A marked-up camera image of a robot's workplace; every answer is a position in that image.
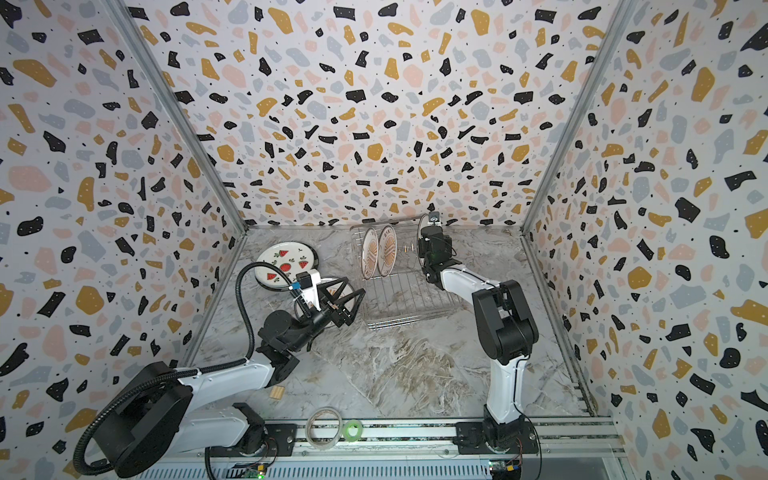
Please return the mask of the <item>watermelon blue rim plate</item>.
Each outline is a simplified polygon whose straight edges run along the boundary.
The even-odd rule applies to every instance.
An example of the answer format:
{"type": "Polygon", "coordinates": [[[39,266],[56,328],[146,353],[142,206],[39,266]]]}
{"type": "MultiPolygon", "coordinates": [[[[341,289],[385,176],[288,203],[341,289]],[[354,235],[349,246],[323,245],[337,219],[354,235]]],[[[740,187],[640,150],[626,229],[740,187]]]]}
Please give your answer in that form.
{"type": "MultiPolygon", "coordinates": [[[[279,268],[291,281],[295,280],[298,272],[303,272],[299,267],[302,242],[286,241],[270,246],[257,258],[258,262],[269,263],[279,268]]],[[[257,267],[254,276],[259,285],[271,290],[286,290],[288,283],[272,269],[257,267]]]]}

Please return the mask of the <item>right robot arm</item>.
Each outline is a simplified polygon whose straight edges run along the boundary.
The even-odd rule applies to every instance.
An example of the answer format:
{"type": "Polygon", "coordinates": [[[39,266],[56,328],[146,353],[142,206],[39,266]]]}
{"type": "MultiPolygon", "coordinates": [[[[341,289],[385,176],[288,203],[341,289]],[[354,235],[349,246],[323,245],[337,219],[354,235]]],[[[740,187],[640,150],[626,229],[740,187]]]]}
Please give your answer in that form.
{"type": "Polygon", "coordinates": [[[428,283],[466,301],[480,345],[491,363],[481,441],[497,451],[517,444],[525,423],[525,367],[539,340],[538,327],[520,284],[497,282],[454,257],[452,238],[437,224],[419,228],[418,257],[428,283]]]}

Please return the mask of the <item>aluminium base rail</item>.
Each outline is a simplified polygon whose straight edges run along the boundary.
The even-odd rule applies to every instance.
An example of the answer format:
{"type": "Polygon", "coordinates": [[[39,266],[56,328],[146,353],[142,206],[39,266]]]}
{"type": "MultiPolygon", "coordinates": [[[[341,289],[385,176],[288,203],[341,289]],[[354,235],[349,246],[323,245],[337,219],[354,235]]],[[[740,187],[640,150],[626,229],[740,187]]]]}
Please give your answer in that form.
{"type": "Polygon", "coordinates": [[[448,419],[363,419],[362,438],[326,451],[308,445],[306,420],[295,423],[289,457],[212,458],[173,453],[141,473],[143,479],[631,479],[628,455],[613,422],[602,417],[526,419],[537,454],[462,455],[452,443],[459,422],[448,419]]]}

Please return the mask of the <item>green rim plate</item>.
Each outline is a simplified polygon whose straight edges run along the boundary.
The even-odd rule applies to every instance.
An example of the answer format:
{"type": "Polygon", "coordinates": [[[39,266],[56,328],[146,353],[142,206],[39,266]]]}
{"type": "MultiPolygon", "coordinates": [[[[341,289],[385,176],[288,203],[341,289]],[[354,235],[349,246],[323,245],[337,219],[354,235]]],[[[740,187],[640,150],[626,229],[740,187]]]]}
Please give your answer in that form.
{"type": "Polygon", "coordinates": [[[429,225],[429,216],[428,215],[423,215],[420,218],[419,223],[418,223],[418,228],[417,228],[417,236],[418,237],[422,236],[422,230],[425,227],[427,227],[428,225],[429,225]]]}

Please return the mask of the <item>small wooden block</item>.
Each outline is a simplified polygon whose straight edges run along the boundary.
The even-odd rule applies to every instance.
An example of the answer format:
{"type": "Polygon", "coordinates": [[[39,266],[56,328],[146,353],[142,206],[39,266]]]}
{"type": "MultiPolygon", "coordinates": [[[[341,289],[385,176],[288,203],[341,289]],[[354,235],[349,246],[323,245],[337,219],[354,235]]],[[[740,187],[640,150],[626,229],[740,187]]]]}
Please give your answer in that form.
{"type": "Polygon", "coordinates": [[[270,393],[269,398],[273,400],[281,400],[284,396],[285,388],[282,386],[274,386],[270,393]]]}

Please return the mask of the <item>clear tape roll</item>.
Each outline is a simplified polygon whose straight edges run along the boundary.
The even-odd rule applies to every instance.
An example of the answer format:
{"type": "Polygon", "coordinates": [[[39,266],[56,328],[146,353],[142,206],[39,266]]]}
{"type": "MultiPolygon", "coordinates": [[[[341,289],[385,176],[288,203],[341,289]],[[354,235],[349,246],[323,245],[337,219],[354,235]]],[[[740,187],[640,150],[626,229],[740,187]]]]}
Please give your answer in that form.
{"type": "Polygon", "coordinates": [[[322,407],[314,411],[305,423],[308,445],[320,451],[335,447],[342,437],[343,418],[338,410],[322,407]]]}

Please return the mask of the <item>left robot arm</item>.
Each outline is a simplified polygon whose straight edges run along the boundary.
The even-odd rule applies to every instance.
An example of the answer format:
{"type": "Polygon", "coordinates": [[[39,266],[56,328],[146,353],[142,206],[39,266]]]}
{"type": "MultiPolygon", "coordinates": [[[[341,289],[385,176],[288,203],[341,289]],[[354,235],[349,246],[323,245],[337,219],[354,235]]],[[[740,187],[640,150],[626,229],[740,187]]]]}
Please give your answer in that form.
{"type": "Polygon", "coordinates": [[[219,365],[173,369],[162,361],[144,367],[86,427],[73,453],[81,475],[108,472],[136,476],[170,453],[231,448],[242,456],[277,447],[264,418],[245,402],[220,410],[209,405],[248,390],[279,385],[298,366],[297,353],[330,324],[354,322],[365,290],[350,287],[347,278],[314,286],[315,299],[294,283],[290,292],[304,313],[296,318],[277,310],[255,331],[246,327],[249,352],[219,365]]]}

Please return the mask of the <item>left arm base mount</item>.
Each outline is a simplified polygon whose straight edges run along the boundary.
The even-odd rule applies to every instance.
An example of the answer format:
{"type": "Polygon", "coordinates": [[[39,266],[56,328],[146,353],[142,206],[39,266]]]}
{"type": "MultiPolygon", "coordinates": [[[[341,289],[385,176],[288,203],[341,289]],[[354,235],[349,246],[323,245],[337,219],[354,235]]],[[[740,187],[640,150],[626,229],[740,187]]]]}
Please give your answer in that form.
{"type": "Polygon", "coordinates": [[[253,459],[289,457],[297,439],[295,423],[267,423],[250,427],[244,437],[231,447],[212,447],[212,458],[253,459]]]}

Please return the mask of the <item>orange sunburst plate front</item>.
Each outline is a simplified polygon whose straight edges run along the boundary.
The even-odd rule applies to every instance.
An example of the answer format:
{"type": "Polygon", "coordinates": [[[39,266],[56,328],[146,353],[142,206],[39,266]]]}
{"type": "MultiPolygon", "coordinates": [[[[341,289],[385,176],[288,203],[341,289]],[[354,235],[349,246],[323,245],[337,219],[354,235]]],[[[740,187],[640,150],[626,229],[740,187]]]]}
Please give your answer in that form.
{"type": "Polygon", "coordinates": [[[379,241],[375,229],[369,228],[362,240],[361,271],[364,280],[371,279],[378,267],[379,241]]]}

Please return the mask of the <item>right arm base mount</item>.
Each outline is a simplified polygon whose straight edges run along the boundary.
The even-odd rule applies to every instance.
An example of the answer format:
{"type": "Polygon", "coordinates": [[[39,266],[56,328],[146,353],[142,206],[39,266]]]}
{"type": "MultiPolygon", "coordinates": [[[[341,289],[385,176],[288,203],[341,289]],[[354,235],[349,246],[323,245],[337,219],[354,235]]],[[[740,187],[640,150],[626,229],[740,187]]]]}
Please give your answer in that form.
{"type": "Polygon", "coordinates": [[[462,455],[537,454],[537,434],[525,419],[497,425],[492,419],[459,422],[452,443],[462,455]]]}

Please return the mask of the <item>green tape roll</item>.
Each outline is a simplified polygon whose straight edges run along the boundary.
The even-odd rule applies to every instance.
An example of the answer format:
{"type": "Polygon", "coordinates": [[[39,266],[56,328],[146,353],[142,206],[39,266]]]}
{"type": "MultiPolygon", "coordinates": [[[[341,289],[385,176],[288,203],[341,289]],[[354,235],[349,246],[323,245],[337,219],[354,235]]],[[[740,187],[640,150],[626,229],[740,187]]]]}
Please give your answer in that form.
{"type": "Polygon", "coordinates": [[[346,442],[357,442],[363,435],[363,424],[360,420],[347,421],[342,428],[342,435],[346,442]]]}

